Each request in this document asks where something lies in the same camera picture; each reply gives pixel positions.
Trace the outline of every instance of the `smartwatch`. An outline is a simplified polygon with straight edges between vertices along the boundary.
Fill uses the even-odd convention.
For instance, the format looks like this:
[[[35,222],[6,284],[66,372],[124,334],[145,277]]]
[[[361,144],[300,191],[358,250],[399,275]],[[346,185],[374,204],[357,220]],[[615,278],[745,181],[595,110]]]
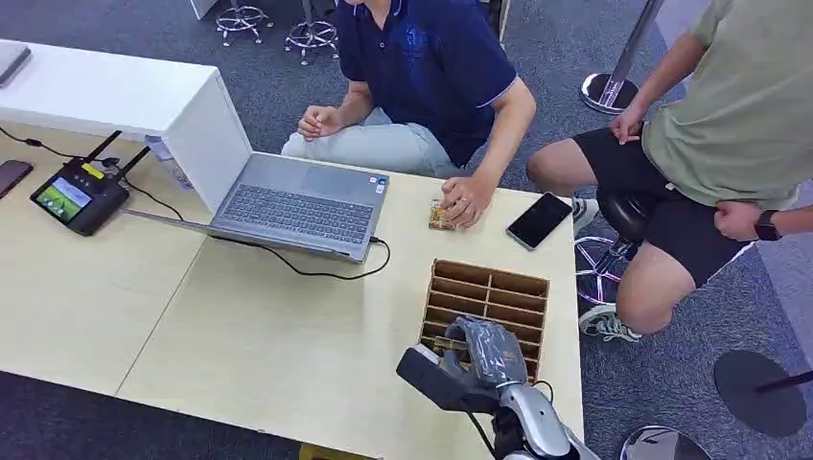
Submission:
[[[756,235],[764,242],[775,242],[782,238],[782,235],[779,234],[776,226],[771,223],[771,218],[775,213],[776,211],[765,211],[761,216],[759,216],[759,220],[754,226]]]

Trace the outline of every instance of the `black phone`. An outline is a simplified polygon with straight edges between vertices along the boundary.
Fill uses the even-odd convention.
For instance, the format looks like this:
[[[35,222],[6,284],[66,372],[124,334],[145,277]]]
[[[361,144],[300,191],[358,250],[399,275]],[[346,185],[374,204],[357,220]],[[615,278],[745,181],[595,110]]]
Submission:
[[[525,249],[533,251],[572,212],[573,208],[566,202],[552,194],[544,194],[506,231]]]
[[[3,162],[0,165],[0,198],[19,184],[33,169],[33,166],[24,161],[9,160]]]

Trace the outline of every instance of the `knee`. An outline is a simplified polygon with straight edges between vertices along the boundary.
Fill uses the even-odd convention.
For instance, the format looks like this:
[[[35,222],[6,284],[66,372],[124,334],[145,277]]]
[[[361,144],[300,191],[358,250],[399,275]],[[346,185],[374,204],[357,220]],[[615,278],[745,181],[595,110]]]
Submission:
[[[560,184],[556,180],[557,150],[564,141],[548,144],[528,158],[525,170],[528,178],[542,191],[555,190]]]
[[[285,145],[282,146],[282,151],[280,151],[280,154],[282,156],[294,156],[296,158],[305,158],[308,156],[306,153],[308,144],[309,144],[308,141],[306,141],[301,134],[299,134],[298,132],[294,132],[294,134],[292,134],[288,139],[288,142],[286,142]]]
[[[655,292],[640,292],[636,287],[621,284],[616,297],[618,319],[637,334],[654,334],[672,320],[675,305],[659,299]]]

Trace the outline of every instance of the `wire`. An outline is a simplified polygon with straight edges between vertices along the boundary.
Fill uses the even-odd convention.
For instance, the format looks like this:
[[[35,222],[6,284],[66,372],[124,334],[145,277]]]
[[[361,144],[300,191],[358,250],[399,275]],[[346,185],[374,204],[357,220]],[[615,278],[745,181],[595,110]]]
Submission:
[[[48,146],[46,146],[45,144],[43,144],[43,143],[42,143],[42,141],[39,141],[39,140],[37,140],[37,139],[31,139],[31,138],[28,138],[28,139],[23,139],[23,138],[21,138],[21,137],[14,136],[14,135],[10,134],[8,131],[6,131],[5,129],[3,129],[3,127],[2,127],[2,126],[0,126],[0,132],[2,132],[3,134],[5,134],[5,135],[6,135],[6,137],[8,137],[9,139],[11,139],[11,140],[13,140],[13,141],[16,141],[16,142],[19,142],[19,143],[25,144],[25,145],[27,145],[27,146],[29,146],[29,147],[36,147],[36,148],[46,149],[46,150],[48,150],[49,152],[53,153],[54,155],[58,155],[58,156],[61,156],[61,157],[63,157],[63,158],[84,158],[83,156],[78,156],[78,155],[68,155],[68,154],[62,153],[62,152],[60,152],[60,151],[57,151],[57,150],[51,149],[50,147],[48,147]],[[93,160],[93,161],[98,161],[98,162],[101,162],[101,163],[102,163],[103,165],[105,165],[106,167],[111,167],[111,166],[116,166],[116,165],[118,164],[118,162],[119,162],[119,159],[118,159],[118,158],[105,158],[105,159],[102,159],[102,160]],[[170,206],[169,204],[165,203],[164,201],[161,201],[160,199],[156,198],[156,197],[155,197],[155,196],[153,196],[153,195],[152,195],[150,192],[147,192],[147,191],[146,191],[146,190],[144,190],[144,189],[141,189],[141,188],[138,188],[138,187],[136,187],[136,186],[132,185],[132,183],[131,183],[131,182],[130,182],[128,179],[127,179],[127,177],[126,177],[126,176],[125,176],[125,177],[123,177],[123,179],[124,179],[125,183],[126,183],[126,184],[128,184],[128,186],[129,186],[131,189],[133,189],[133,190],[135,190],[135,191],[138,191],[138,192],[141,192],[142,194],[144,194],[144,195],[146,195],[147,197],[149,197],[149,198],[150,198],[152,201],[155,201],[156,203],[160,204],[161,206],[163,206],[163,207],[165,207],[165,208],[169,209],[169,210],[170,210],[170,211],[172,211],[172,212],[173,212],[173,213],[174,213],[174,214],[175,214],[175,215],[176,215],[176,216],[177,216],[177,217],[178,217],[178,218],[179,218],[179,219],[180,219],[182,222],[185,222],[185,221],[186,221],[186,220],[183,218],[183,216],[181,216],[181,215],[180,215],[180,213],[179,213],[179,212],[178,212],[178,211],[177,211],[177,210],[176,210],[174,207],[172,207],[172,206]]]
[[[146,191],[146,190],[144,190],[144,189],[140,189],[140,188],[138,188],[138,187],[136,187],[136,186],[132,185],[132,182],[130,182],[130,181],[129,181],[129,179],[127,179],[127,176],[122,177],[122,179],[125,181],[125,183],[126,183],[126,184],[128,184],[128,186],[129,186],[131,189],[133,189],[133,190],[135,190],[135,191],[137,191],[137,192],[141,192],[142,194],[146,195],[146,196],[147,196],[149,199],[151,199],[152,201],[155,201],[156,203],[160,204],[161,206],[163,206],[163,207],[165,207],[165,208],[169,209],[170,211],[172,211],[172,212],[173,212],[173,213],[174,213],[174,214],[175,214],[175,215],[178,217],[178,219],[180,219],[180,221],[181,221],[181,222],[185,222],[185,221],[186,221],[186,220],[183,218],[183,216],[181,216],[181,215],[180,215],[180,213],[178,212],[178,210],[176,210],[174,207],[172,207],[172,206],[170,206],[169,204],[167,204],[167,203],[165,203],[165,202],[161,201],[160,199],[156,198],[155,196],[152,196],[152,194],[151,194],[150,192],[147,192],[147,191]]]
[[[262,244],[255,244],[253,242],[246,242],[246,241],[237,241],[237,240],[232,240],[230,238],[224,238],[224,237],[214,237],[213,236],[212,238],[214,238],[215,240],[223,240],[225,242],[235,242],[237,244],[242,244],[243,246],[259,247],[260,249],[265,249],[266,251],[268,251],[271,254],[275,255],[277,257],[277,259],[279,259],[285,265],[287,265],[288,268],[290,268],[291,270],[296,272],[297,275],[302,275],[302,276],[326,276],[328,278],[336,278],[337,280],[341,280],[341,281],[355,281],[355,280],[359,280],[361,278],[364,278],[364,277],[367,277],[367,276],[370,276],[370,275],[375,275],[376,273],[383,270],[387,266],[387,264],[389,264],[389,256],[391,255],[391,251],[389,249],[389,244],[387,244],[386,241],[384,241],[384,240],[382,240],[380,238],[370,237],[370,242],[383,244],[383,246],[386,248],[386,260],[383,261],[383,264],[381,264],[381,266],[379,266],[378,268],[376,268],[374,270],[365,271],[364,273],[361,273],[361,274],[355,275],[355,276],[341,276],[341,275],[336,275],[335,273],[328,273],[328,272],[302,271],[299,268],[293,266],[292,263],[288,262],[288,260],[286,258],[284,258],[284,257],[282,257],[280,255],[280,253],[278,253],[274,249],[272,249],[272,248],[270,248],[268,246],[264,246]]]
[[[469,408],[469,405],[466,404],[466,401],[463,398],[460,398],[460,405],[463,406],[463,410],[466,412],[466,415],[469,416],[469,420],[471,420],[472,423],[475,424],[477,432],[480,433],[480,438],[482,438],[485,447],[488,448],[488,451],[491,452],[491,456],[497,458],[497,454],[494,452],[494,446],[492,446],[491,442],[488,440],[488,436],[486,436],[485,430],[482,429],[482,425],[475,418],[475,414],[472,413],[472,409]]]
[[[540,383],[544,383],[545,385],[547,385],[547,389],[550,390],[550,403],[553,404],[553,385],[551,385],[549,382],[547,382],[545,380],[538,380],[532,386],[536,386],[536,385],[538,385]]]
[[[20,143],[25,144],[25,145],[27,145],[29,147],[39,147],[41,149],[46,149],[49,152],[53,153],[54,155],[58,155],[58,156],[61,156],[63,158],[82,158],[81,156],[78,156],[78,155],[68,155],[68,154],[56,151],[54,149],[51,149],[50,147],[43,144],[42,141],[39,141],[37,139],[31,139],[31,138],[23,139],[21,137],[13,136],[13,135],[9,134],[9,132],[6,131],[5,129],[3,129],[1,126],[0,126],[0,132],[5,134],[6,137],[8,137],[9,139],[12,139],[13,141],[20,142]]]

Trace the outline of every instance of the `yellow sticker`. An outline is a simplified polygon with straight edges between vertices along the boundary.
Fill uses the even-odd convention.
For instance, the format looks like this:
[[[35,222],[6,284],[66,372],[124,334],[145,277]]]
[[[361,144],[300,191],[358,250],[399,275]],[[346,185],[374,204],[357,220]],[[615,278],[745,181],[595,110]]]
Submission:
[[[104,175],[104,174],[102,174],[101,172],[99,172],[99,170],[97,170],[96,168],[94,168],[94,167],[92,167],[92,166],[88,165],[87,163],[85,163],[85,164],[81,165],[81,168],[82,168],[83,170],[85,170],[85,171],[89,172],[89,173],[90,173],[90,175],[92,175],[92,176],[96,177],[97,179],[103,179],[103,178],[105,178],[105,175]]]

